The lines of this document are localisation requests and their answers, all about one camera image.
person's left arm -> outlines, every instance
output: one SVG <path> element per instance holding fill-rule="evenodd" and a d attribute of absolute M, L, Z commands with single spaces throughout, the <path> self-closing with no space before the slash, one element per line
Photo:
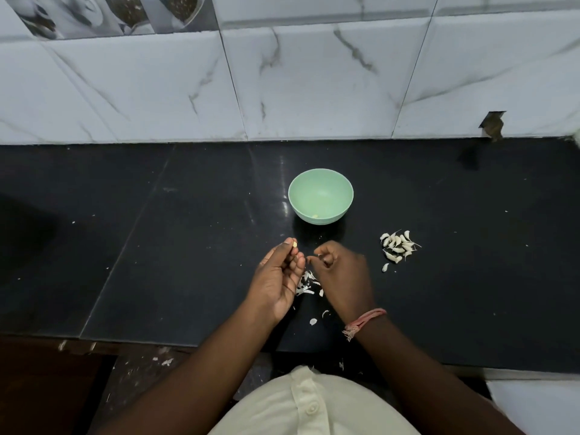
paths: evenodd
<path fill-rule="evenodd" d="M 306 265 L 294 241 L 264 257 L 242 305 L 188 360 L 98 434 L 207 434 L 294 301 Z"/>

tile wall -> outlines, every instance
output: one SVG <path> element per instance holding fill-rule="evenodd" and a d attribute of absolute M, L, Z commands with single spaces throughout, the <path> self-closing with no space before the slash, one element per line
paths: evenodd
<path fill-rule="evenodd" d="M 0 143 L 580 129 L 580 0 L 129 1 L 0 0 Z"/>

bracelet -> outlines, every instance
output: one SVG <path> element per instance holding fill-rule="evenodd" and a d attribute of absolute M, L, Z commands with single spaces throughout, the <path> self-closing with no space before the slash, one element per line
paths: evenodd
<path fill-rule="evenodd" d="M 374 310 L 367 311 L 365 314 L 362 314 L 356 321 L 352 321 L 346 327 L 342 333 L 346 336 L 346 340 L 349 342 L 352 340 L 354 335 L 360 331 L 360 329 L 373 317 L 382 316 L 383 314 L 387 314 L 387 311 L 383 308 L 375 308 Z"/>

person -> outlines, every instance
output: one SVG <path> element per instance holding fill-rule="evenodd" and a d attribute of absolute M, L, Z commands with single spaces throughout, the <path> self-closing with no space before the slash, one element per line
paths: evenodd
<path fill-rule="evenodd" d="M 325 295 L 349 324 L 377 307 L 363 255 L 330 241 L 308 256 Z M 236 312 L 169 376 L 100 435 L 417 434 L 522 435 L 488 400 L 417 348 L 381 315 L 355 338 L 405 417 L 350 380 L 301 367 L 244 397 L 218 422 L 272 329 L 292 306 L 307 258 L 287 238 L 259 263 Z"/>

cream shirt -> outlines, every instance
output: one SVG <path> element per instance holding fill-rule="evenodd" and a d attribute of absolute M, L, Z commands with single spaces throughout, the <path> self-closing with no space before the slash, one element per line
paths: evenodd
<path fill-rule="evenodd" d="M 419 435 L 373 392 L 307 366 L 271 380 L 237 403 L 210 435 Z"/>

